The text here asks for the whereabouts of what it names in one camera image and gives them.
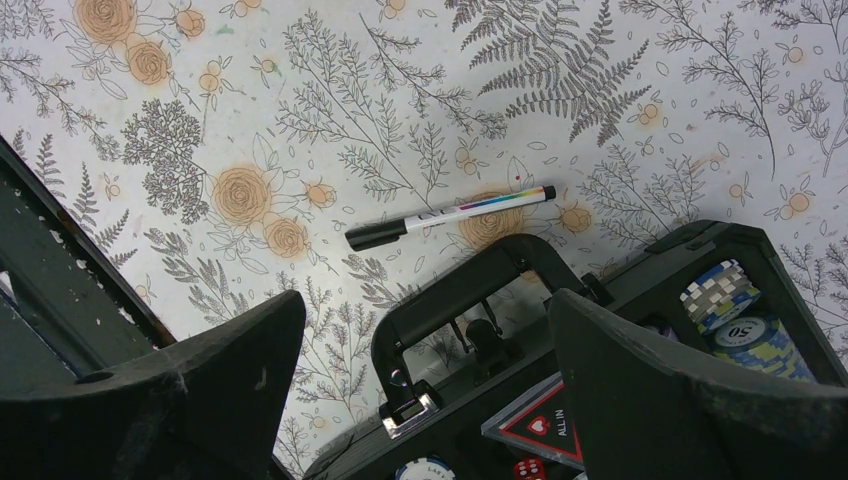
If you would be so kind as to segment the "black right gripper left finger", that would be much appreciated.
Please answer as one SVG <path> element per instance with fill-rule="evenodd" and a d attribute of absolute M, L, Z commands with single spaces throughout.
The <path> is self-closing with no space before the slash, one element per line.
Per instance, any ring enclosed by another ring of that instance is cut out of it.
<path fill-rule="evenodd" d="M 184 341 L 1 397 L 5 479 L 262 479 L 298 362 L 288 290 Z"/>

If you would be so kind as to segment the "white marker pen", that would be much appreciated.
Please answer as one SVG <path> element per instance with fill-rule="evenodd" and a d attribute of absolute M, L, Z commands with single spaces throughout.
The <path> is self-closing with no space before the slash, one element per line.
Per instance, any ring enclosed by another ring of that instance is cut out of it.
<path fill-rule="evenodd" d="M 423 212 L 406 218 L 396 218 L 356 227 L 345 232 L 345 239 L 354 251 L 367 250 L 396 242 L 410 231 L 544 203 L 553 200 L 556 194 L 557 190 L 554 186 L 534 187 L 516 193 L 472 201 L 463 205 Z"/>

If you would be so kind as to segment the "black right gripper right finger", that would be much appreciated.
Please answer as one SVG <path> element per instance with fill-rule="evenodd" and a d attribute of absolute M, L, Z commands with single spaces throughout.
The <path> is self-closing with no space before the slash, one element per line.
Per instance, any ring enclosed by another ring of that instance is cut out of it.
<path fill-rule="evenodd" d="M 751 371 L 562 289 L 548 320 L 591 479 L 843 479 L 847 391 Z"/>

